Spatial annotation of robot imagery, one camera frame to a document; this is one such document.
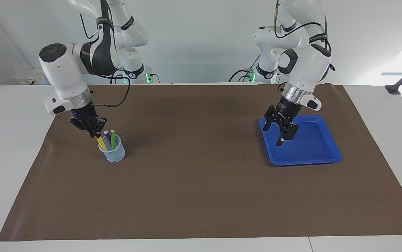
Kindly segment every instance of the black cable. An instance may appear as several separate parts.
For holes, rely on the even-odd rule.
[[[239,73],[241,73],[241,72],[244,72],[244,71],[245,71],[244,69],[241,69],[241,70],[238,70],[237,72],[235,72],[235,73],[232,75],[232,77],[230,77],[230,79],[229,79],[228,82],[230,82],[237,74],[239,74]]]
[[[329,41],[328,41],[328,40],[326,40],[326,45],[328,45],[328,46],[329,46],[329,52],[332,52],[332,47],[330,46],[330,43],[329,43]]]
[[[156,77],[158,77],[158,81],[159,81],[159,83],[161,83],[161,79],[159,78],[159,75],[157,75],[157,74],[155,74],[155,73],[152,73],[151,76],[156,76]]]
[[[288,81],[285,81],[284,83],[279,84],[279,86],[277,87],[277,90],[278,91],[284,91],[283,89],[281,90],[280,88],[281,88],[282,85],[287,84],[287,83],[288,83]]]
[[[99,107],[119,107],[120,105],[122,105],[125,102],[126,98],[128,97],[128,94],[129,94],[129,89],[131,88],[131,80],[129,80],[129,78],[127,78],[127,77],[118,78],[118,76],[122,76],[122,75],[117,75],[113,79],[114,80],[118,80],[118,79],[127,79],[128,80],[128,89],[126,90],[126,94],[125,94],[123,100],[117,105],[94,104],[94,106],[99,106]]]
[[[118,71],[118,69],[117,69],[115,72],[112,73],[112,75],[111,75],[111,80],[110,80],[109,84],[112,84],[112,80],[114,79],[114,75],[117,73],[117,71]]]
[[[244,82],[244,80],[246,80],[246,78],[249,78],[249,77],[250,77],[249,75],[243,75],[242,77],[240,77],[240,78],[238,79],[238,82],[240,82],[241,78],[243,78],[243,81],[242,81],[242,82]]]
[[[277,81],[277,83],[279,83],[280,79],[282,78],[281,74],[279,74],[278,76],[279,76],[279,80]]]
[[[315,24],[316,24],[316,25],[318,25],[319,27],[322,27],[322,25],[319,24],[319,23],[317,23],[317,22],[310,22],[310,23],[303,24],[303,25],[301,25],[300,27],[297,27],[296,29],[292,30],[291,32],[285,34],[285,35],[282,36],[282,37],[279,37],[279,36],[277,35],[277,32],[276,32],[276,22],[277,22],[276,13],[278,14],[278,8],[279,8],[279,0],[277,0],[277,3],[276,3],[276,11],[275,11],[275,16],[274,16],[274,34],[276,35],[276,37],[277,37],[278,39],[285,38],[286,36],[290,35],[291,33],[294,33],[295,31],[301,29],[302,27],[306,27],[306,26],[308,26],[308,25],[315,25]]]
[[[100,78],[109,79],[109,80],[120,80],[120,79],[127,78],[127,77],[122,77],[122,78],[112,78],[112,77],[109,77],[109,76],[103,76],[103,75],[97,75],[97,74],[95,74],[95,76],[98,76],[98,77],[100,77]]]
[[[88,40],[91,40],[95,36],[95,33],[92,34],[92,36],[89,37],[88,32],[86,31],[86,26],[84,25],[83,15],[80,13],[79,17],[81,18],[81,23],[83,24],[84,34],[86,34],[86,38]]]
[[[108,10],[109,10],[109,14],[111,14],[111,22],[113,22],[114,21],[114,19],[112,18],[112,12],[111,12],[111,8],[108,8]],[[112,29],[112,37],[113,37],[113,41],[114,41],[114,48],[116,49],[116,51],[117,51],[117,45],[116,45],[116,31],[114,30],[114,27],[113,26],[111,26],[111,29]]]
[[[292,30],[291,32],[285,34],[284,36],[279,37],[279,36],[277,35],[276,29],[275,29],[276,23],[274,22],[274,34],[276,35],[276,37],[277,37],[278,39],[282,39],[282,38],[285,38],[286,36],[290,35],[291,33],[294,33],[295,31],[301,29],[302,27],[306,27],[306,26],[308,26],[308,25],[315,25],[315,24],[318,25],[318,26],[320,26],[320,27],[322,26],[320,23],[317,23],[317,22],[306,23],[306,24],[301,25],[300,27],[297,27],[296,29]]]
[[[257,57],[257,59],[255,60],[255,62],[251,65],[251,67],[249,69],[252,69],[254,67],[254,65],[257,63],[258,59],[260,58],[262,54],[260,53]]]

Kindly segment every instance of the yellow pen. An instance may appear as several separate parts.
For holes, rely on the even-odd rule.
[[[100,137],[100,138],[97,138],[97,141],[98,141],[98,143],[100,144],[100,146],[102,147],[102,149],[104,150],[104,151],[107,151],[108,149],[106,148],[106,145],[105,145],[105,143],[103,142],[103,140],[102,140],[102,138]]]

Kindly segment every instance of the marker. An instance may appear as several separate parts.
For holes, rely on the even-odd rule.
[[[111,130],[111,145],[114,150],[116,148],[116,131],[113,129]]]
[[[107,151],[108,149],[106,148],[105,143],[103,142],[103,140],[101,138],[97,138],[98,143],[100,144],[100,146],[102,147],[102,150]]]
[[[108,139],[107,137],[101,137],[102,141],[105,143],[107,151],[111,151],[109,148],[111,148],[111,139]]]
[[[108,131],[105,131],[105,136],[106,136],[106,139],[108,139],[109,144],[111,144],[111,136],[109,135]]]

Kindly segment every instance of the pen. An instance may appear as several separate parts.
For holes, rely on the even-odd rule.
[[[109,144],[111,145],[111,136],[109,135],[109,132],[108,132],[108,131],[105,131],[105,136],[106,136],[106,138],[108,139]]]
[[[97,138],[98,143],[100,144],[100,146],[102,147],[102,150],[107,151],[108,149],[106,148],[105,143],[103,142],[103,140],[101,138]]]
[[[113,129],[111,130],[111,145],[112,149],[114,150],[116,148],[116,131]]]

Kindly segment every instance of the brown table cover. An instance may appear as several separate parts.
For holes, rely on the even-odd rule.
[[[109,104],[126,88],[91,86]],[[0,241],[402,235],[402,188],[351,99],[315,94],[340,163],[270,163],[258,120],[275,85],[132,86],[97,109],[127,151],[116,164],[57,116]]]

